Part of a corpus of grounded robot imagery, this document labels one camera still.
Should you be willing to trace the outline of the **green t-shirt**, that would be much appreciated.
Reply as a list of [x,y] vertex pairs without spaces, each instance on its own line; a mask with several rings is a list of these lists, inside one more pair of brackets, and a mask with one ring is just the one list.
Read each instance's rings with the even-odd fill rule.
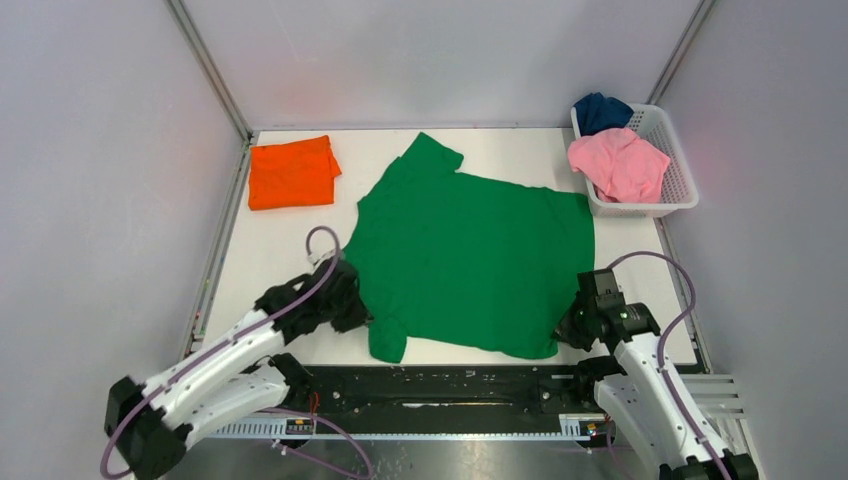
[[588,199],[471,175],[463,160],[419,134],[358,202],[344,257],[377,360],[400,362],[413,338],[527,360],[558,351],[555,328],[595,264]]

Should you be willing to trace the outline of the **white plastic laundry basket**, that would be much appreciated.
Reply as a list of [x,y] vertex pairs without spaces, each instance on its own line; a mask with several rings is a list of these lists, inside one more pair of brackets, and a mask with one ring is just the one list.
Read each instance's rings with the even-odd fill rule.
[[[630,103],[629,106],[634,110],[634,114],[624,128],[633,130],[671,158],[670,166],[663,179],[661,199],[657,203],[645,204],[606,202],[599,198],[595,186],[583,174],[575,172],[585,179],[592,215],[595,217],[661,218],[678,210],[695,207],[699,201],[699,194],[668,115],[655,105]],[[576,125],[576,113],[573,107],[570,115],[575,140],[587,136],[582,135]]]

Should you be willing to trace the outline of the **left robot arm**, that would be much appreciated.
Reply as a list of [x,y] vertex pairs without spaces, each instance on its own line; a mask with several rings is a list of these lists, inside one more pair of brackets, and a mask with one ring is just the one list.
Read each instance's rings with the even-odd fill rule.
[[110,387],[104,454],[118,451],[137,479],[158,479],[227,424],[280,405],[301,409],[312,375],[287,347],[321,324],[345,333],[370,319],[358,272],[344,260],[270,287],[212,344],[143,382],[126,376]]

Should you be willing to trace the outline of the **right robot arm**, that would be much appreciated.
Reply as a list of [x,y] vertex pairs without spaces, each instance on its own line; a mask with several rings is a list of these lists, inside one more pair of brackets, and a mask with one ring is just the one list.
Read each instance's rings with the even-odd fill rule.
[[661,329],[642,303],[628,303],[610,269],[577,276],[572,305],[553,338],[608,355],[579,361],[570,393],[583,410],[602,410],[660,479],[756,479],[748,453],[727,445],[667,355]]

